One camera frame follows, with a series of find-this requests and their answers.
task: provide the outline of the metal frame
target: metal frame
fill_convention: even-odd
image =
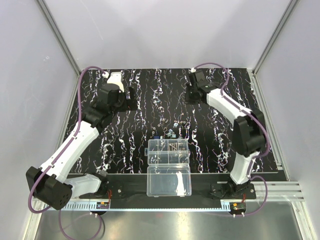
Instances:
[[[284,26],[286,25],[289,17],[291,16],[292,12],[294,11],[295,7],[297,6],[298,2],[300,0],[291,0],[286,7],[278,25],[276,26],[269,42],[267,43],[265,49],[262,52],[261,57],[259,58],[257,64],[253,68],[254,74],[257,74],[261,68],[261,65],[264,63],[265,59],[267,58],[267,55],[269,54],[271,48],[273,47],[274,43],[276,42],[279,34],[283,30]]]
[[[63,38],[46,2],[44,0],[36,0],[36,3],[38,4],[41,12],[43,13],[47,23],[49,24],[52,33],[54,34],[56,40],[58,41],[63,53],[65,54],[66,58],[68,59],[71,67],[73,68],[75,74],[78,76],[81,73],[81,70],[73,57],[65,39]]]
[[[316,231],[307,211],[306,202],[292,202],[293,211],[304,240],[317,240]]]
[[[259,109],[262,112],[264,112],[266,129],[269,134],[270,144],[271,144],[272,152],[275,157],[275,161],[277,163],[278,170],[283,169],[285,176],[286,176],[287,180],[289,181],[290,176],[289,176],[289,173],[288,173],[288,170],[286,167],[286,163],[284,161],[284,156],[283,156],[281,148],[280,148],[280,144],[279,144],[279,141],[277,138],[275,127],[272,124],[272,120],[270,118],[270,113],[267,108],[266,100],[265,100],[265,97],[262,93],[261,86],[259,84],[259,81],[257,81],[257,77],[254,76],[253,71],[248,69],[247,72],[250,77],[250,81],[251,81],[251,84],[252,84],[252,87],[254,90],[254,94],[255,94]]]

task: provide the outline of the cable clip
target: cable clip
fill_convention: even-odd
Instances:
[[[105,71],[104,73],[102,73],[102,77],[104,77],[105,79],[109,78],[109,73]]]

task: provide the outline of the metal floor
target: metal floor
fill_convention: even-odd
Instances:
[[[247,203],[247,212],[257,209]],[[63,211],[62,225],[83,215],[83,211]],[[97,240],[301,240],[302,236],[290,202],[267,202],[253,216],[230,217],[209,212],[115,212],[102,216],[104,233]],[[91,238],[99,227],[92,216],[81,218],[65,231],[77,240]],[[42,214],[36,240],[65,240],[58,225],[58,211]]]

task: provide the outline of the black bracket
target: black bracket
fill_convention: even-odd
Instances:
[[[264,114],[259,110],[254,110],[251,114],[266,129]],[[266,137],[261,128],[249,116],[239,116],[233,123],[232,147],[234,150],[246,158],[254,152],[265,150]]]
[[[98,97],[83,111],[82,120],[101,133],[117,113],[138,109],[136,93],[132,87],[129,87],[129,96],[127,98],[126,93],[120,91],[116,84],[104,84],[98,91]]]
[[[26,180],[29,189],[31,188],[43,172],[35,167],[30,167],[26,172]],[[56,210],[62,209],[69,202],[72,196],[72,186],[57,181],[53,176],[44,175],[33,196],[48,204]]]
[[[187,78],[185,102],[187,104],[207,103],[207,94],[219,87],[209,83],[202,70],[190,73]]]

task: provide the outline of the plastic box lid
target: plastic box lid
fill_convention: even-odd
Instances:
[[[147,168],[146,194],[150,197],[191,196],[189,165],[156,165]]]

